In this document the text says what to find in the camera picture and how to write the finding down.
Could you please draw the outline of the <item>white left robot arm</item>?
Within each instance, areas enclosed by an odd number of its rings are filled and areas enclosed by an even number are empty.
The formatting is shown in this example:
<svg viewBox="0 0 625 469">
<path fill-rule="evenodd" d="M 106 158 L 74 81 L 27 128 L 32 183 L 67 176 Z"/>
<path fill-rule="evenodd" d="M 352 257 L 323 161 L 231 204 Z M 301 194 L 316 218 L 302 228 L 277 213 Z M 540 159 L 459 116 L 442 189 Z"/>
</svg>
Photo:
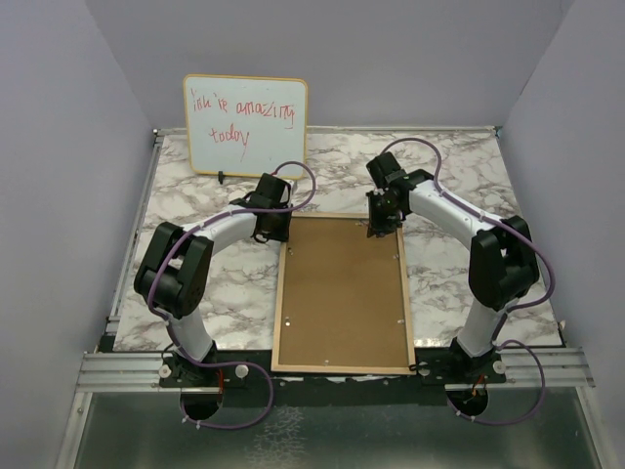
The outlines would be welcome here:
<svg viewBox="0 0 625 469">
<path fill-rule="evenodd" d="M 247 238 L 257 242 L 288 239 L 293 211 L 292 185 L 263 174 L 257 187 L 191 228 L 170 222 L 157 226 L 134 280 L 150 311 L 163 319 L 182 374 L 201 386 L 215 376 L 215 340 L 207 332 L 199 304 L 213 257 Z"/>
</svg>

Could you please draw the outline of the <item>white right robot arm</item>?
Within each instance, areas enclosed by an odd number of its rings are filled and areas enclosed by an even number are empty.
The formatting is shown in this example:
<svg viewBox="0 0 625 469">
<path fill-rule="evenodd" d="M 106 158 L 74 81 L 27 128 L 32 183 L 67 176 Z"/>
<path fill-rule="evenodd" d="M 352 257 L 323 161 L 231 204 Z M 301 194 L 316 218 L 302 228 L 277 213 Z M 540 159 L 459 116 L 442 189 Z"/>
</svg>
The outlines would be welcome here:
<svg viewBox="0 0 625 469">
<path fill-rule="evenodd" d="M 449 347 L 448 369 L 458 381 L 480 375 L 507 309 L 539 279 L 526 221 L 496 217 L 454 197 L 431 173 L 406 172 L 389 151 L 366 164 L 375 189 L 368 200 L 369 237 L 394 233 L 410 214 L 443 229 L 469 250 L 468 283 L 474 300 L 465 325 Z"/>
</svg>

